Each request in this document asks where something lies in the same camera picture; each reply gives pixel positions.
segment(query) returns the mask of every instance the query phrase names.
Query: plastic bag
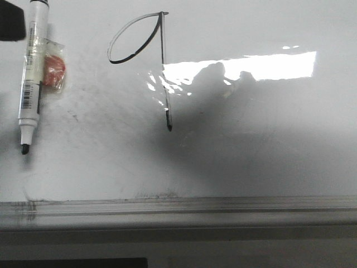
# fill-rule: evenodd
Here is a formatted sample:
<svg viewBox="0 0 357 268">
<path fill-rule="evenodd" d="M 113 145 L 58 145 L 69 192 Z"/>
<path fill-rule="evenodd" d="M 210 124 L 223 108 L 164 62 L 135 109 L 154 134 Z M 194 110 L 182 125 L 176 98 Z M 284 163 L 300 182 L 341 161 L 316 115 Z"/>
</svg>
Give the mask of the plastic bag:
<svg viewBox="0 0 357 268">
<path fill-rule="evenodd" d="M 63 57 L 64 45 L 50 40 L 46 41 L 43 83 L 46 93 L 61 93 L 66 76 Z"/>
</svg>

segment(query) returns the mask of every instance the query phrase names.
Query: red object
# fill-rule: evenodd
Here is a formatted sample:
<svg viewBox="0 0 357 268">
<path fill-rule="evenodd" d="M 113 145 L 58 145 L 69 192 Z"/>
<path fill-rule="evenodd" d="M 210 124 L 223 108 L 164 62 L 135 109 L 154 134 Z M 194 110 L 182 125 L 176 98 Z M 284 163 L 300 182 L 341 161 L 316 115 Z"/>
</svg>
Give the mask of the red object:
<svg viewBox="0 0 357 268">
<path fill-rule="evenodd" d="M 60 88 L 64 79 L 66 66 L 60 57 L 49 55 L 45 57 L 44 85 Z"/>
</svg>

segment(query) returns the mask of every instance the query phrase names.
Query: metal ledge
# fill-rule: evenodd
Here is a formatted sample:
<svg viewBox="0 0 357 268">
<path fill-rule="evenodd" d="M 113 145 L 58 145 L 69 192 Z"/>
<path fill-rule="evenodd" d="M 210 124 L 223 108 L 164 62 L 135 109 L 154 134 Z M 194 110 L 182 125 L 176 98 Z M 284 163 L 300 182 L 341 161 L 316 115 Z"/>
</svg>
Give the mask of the metal ledge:
<svg viewBox="0 0 357 268">
<path fill-rule="evenodd" d="M 0 203 L 2 231 L 292 227 L 356 223 L 356 196 Z"/>
</svg>

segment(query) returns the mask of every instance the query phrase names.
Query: dry erase marker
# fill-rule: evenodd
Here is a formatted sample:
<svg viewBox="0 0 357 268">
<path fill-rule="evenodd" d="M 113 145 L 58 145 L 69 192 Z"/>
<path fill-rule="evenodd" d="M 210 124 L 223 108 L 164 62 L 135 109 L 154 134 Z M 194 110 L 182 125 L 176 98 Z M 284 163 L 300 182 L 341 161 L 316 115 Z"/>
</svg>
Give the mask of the dry erase marker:
<svg viewBox="0 0 357 268">
<path fill-rule="evenodd" d="M 39 102 L 44 76 L 44 58 L 47 37 L 49 3 L 30 0 L 28 42 L 23 67 L 18 119 L 21 130 L 21 152 L 27 154 L 32 144 L 33 131 L 40 119 Z"/>
</svg>

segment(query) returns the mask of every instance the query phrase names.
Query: whiteboard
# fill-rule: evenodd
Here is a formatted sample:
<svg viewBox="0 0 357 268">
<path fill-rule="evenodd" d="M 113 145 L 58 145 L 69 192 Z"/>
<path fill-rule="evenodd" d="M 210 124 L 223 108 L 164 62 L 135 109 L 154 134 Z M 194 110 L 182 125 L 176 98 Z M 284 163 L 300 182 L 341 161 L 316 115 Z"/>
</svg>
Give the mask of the whiteboard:
<svg viewBox="0 0 357 268">
<path fill-rule="evenodd" d="M 11 0 L 27 14 L 28 1 Z M 61 94 L 41 99 L 29 155 L 17 122 L 26 41 L 0 42 L 0 202 L 356 195 L 356 1 L 51 1 Z M 115 33 L 167 11 L 120 65 Z M 120 37 L 133 52 L 150 18 Z"/>
</svg>

